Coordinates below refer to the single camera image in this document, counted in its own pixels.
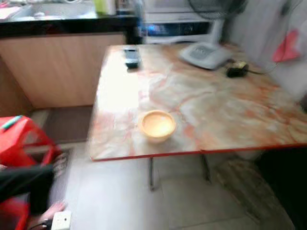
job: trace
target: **person's leg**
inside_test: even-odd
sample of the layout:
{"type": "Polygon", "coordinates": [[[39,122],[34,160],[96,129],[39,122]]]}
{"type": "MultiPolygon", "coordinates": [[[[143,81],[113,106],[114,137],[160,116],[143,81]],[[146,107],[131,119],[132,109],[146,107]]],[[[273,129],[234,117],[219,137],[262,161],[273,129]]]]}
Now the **person's leg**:
{"type": "Polygon", "coordinates": [[[52,165],[3,170],[0,172],[0,202],[12,196],[30,193],[31,215],[42,214],[47,210],[53,176],[52,165]]]}

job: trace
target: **cable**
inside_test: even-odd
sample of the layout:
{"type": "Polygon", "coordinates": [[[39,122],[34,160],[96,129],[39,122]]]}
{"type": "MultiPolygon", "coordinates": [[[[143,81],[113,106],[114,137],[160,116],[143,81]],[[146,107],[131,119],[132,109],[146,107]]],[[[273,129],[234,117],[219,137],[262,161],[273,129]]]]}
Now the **cable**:
{"type": "Polygon", "coordinates": [[[256,71],[252,71],[252,70],[248,70],[248,72],[254,73],[254,74],[258,74],[258,75],[265,75],[265,74],[268,74],[268,73],[273,72],[273,71],[276,69],[276,67],[277,67],[278,65],[279,65],[279,63],[276,63],[275,66],[274,66],[271,70],[269,70],[269,71],[267,71],[267,72],[256,72],[256,71]]]}
{"type": "Polygon", "coordinates": [[[32,226],[31,228],[29,228],[29,230],[32,230],[32,229],[34,229],[38,226],[42,226],[42,228],[49,230],[49,229],[51,229],[51,226],[52,226],[52,220],[46,219],[46,220],[44,220],[44,222],[32,226]]]}

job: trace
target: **phone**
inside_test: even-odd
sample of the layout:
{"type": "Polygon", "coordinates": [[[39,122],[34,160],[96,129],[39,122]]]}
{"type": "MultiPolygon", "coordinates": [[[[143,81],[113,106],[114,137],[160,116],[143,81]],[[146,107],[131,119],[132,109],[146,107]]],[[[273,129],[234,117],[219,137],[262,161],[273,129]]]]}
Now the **phone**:
{"type": "Polygon", "coordinates": [[[140,64],[140,55],[137,48],[129,47],[124,48],[125,64],[129,69],[137,69],[140,64]]]}
{"type": "Polygon", "coordinates": [[[217,69],[231,59],[232,55],[230,50],[206,42],[189,45],[179,53],[180,58],[184,61],[204,69],[217,69]]]}

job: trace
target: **red table edge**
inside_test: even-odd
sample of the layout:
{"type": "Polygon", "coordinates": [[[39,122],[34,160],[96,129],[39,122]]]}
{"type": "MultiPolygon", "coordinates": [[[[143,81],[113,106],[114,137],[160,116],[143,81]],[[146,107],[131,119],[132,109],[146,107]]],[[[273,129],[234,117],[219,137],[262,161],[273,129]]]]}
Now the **red table edge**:
{"type": "Polygon", "coordinates": [[[199,151],[188,151],[188,152],[171,152],[171,153],[159,153],[159,154],[148,154],[148,155],[138,155],[138,156],[127,156],[127,157],[113,157],[105,159],[94,159],[90,156],[93,162],[99,161],[116,161],[116,160],[129,160],[137,158],[153,158],[153,157],[167,157],[167,156],[177,156],[177,155],[189,155],[189,154],[210,154],[210,153],[223,153],[229,151],[245,151],[245,150],[271,150],[271,149],[286,149],[295,147],[307,147],[306,144],[286,144],[286,145],[271,145],[266,147],[246,147],[239,149],[218,149],[218,150],[199,150],[199,151]]]}

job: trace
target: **tiled floor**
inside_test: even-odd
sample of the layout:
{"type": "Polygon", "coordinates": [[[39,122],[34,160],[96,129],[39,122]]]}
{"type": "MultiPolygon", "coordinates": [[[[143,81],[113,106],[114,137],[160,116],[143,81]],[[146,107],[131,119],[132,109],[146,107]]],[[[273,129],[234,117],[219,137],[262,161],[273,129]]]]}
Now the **tiled floor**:
{"type": "Polygon", "coordinates": [[[91,162],[85,148],[75,144],[71,160],[72,230],[259,229],[218,183],[205,183],[198,155],[155,159],[151,192],[146,159],[91,162]]]}

